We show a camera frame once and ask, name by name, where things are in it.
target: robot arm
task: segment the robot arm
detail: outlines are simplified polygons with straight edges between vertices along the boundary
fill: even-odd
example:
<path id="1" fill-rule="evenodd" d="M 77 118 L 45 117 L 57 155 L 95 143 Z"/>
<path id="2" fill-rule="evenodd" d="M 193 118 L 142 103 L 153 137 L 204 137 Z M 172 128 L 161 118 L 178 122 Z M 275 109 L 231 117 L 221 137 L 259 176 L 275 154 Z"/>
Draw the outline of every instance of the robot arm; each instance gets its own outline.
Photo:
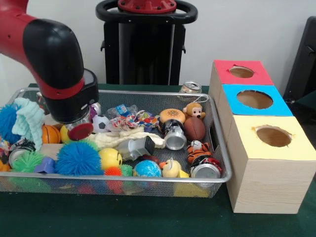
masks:
<path id="1" fill-rule="evenodd" d="M 0 53 L 31 71 L 56 121 L 80 123 L 89 115 L 88 105 L 99 99 L 96 78 L 84 71 L 72 30 L 27 15 L 27 4 L 28 0 L 0 0 Z M 91 129 L 81 127 L 80 138 Z"/>

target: table surface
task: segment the table surface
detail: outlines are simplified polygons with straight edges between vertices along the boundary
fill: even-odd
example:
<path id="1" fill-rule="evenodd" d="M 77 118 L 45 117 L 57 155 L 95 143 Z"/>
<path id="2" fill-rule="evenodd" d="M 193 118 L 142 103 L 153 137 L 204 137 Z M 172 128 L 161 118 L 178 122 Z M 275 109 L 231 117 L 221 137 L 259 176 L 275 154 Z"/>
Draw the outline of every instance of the table surface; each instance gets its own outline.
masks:
<path id="1" fill-rule="evenodd" d="M 178 91 L 179 87 L 100 85 L 99 89 Z M 235 214 L 225 184 L 212 199 L 0 193 L 0 200 L 2 237 L 316 236 L 315 180 L 297 215 Z"/>

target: box with hole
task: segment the box with hole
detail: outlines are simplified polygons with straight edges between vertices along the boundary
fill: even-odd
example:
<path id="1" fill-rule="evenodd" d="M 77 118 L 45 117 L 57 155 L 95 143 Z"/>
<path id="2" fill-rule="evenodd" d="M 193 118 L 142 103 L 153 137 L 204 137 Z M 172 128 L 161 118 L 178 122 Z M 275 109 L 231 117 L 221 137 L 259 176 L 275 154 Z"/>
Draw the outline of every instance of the box with hole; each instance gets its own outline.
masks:
<path id="1" fill-rule="evenodd" d="M 216 105 L 223 84 L 274 85 L 260 61 L 215 60 L 208 94 Z"/>
<path id="2" fill-rule="evenodd" d="M 273 85 L 223 85 L 223 92 L 234 115 L 293 116 Z"/>
<path id="3" fill-rule="evenodd" d="M 293 116 L 273 85 L 222 85 L 217 110 L 226 142 L 233 115 Z"/>
<path id="4" fill-rule="evenodd" d="M 295 117 L 234 115 L 227 148 L 234 212 L 298 212 L 316 172 L 316 151 Z"/>

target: metal basket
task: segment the metal basket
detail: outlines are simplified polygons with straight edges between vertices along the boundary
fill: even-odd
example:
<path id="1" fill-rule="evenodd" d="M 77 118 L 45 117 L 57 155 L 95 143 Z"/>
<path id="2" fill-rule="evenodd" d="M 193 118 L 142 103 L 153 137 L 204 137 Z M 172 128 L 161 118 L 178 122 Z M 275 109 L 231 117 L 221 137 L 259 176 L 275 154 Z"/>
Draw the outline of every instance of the metal basket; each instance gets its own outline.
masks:
<path id="1" fill-rule="evenodd" d="M 9 103 L 17 97 L 36 101 L 37 88 L 24 88 L 17 91 Z M 206 116 L 203 120 L 207 132 L 203 142 L 213 142 L 216 139 L 214 157 L 220 161 L 223 170 L 218 179 L 198 178 L 157 178 L 157 177 L 122 177 L 122 176 L 66 176 L 60 174 L 0 172 L 0 191 L 2 192 L 32 192 L 59 194 L 105 194 L 105 195 L 138 195 L 164 197 L 202 197 L 212 198 L 221 184 L 227 182 L 231 175 L 231 165 L 227 155 L 220 122 L 214 100 L 206 94 L 164 93 L 164 92 L 135 92 L 135 91 L 106 91 L 100 90 L 102 113 L 119 104 L 137 105 L 138 109 L 155 115 L 167 108 L 182 109 L 188 103 L 198 99 Z M 182 169 L 189 173 L 187 151 L 171 151 L 155 149 L 154 156 L 161 161 L 173 157 L 179 161 Z"/>

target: white wall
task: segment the white wall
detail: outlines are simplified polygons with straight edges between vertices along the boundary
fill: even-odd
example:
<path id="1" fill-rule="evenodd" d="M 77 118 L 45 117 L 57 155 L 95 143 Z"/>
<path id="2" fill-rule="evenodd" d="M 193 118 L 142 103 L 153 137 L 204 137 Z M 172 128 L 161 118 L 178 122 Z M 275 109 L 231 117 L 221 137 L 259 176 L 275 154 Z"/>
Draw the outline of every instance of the white wall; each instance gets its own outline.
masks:
<path id="1" fill-rule="evenodd" d="M 95 16 L 100 0 L 30 0 L 28 13 L 68 25 L 76 34 L 84 65 L 105 82 L 103 22 Z M 281 93 L 315 0 L 189 0 L 198 10 L 186 25 L 187 54 L 182 57 L 180 83 L 209 84 L 214 59 L 260 60 Z M 0 55 L 0 104 L 18 88 L 34 82 L 24 66 Z"/>

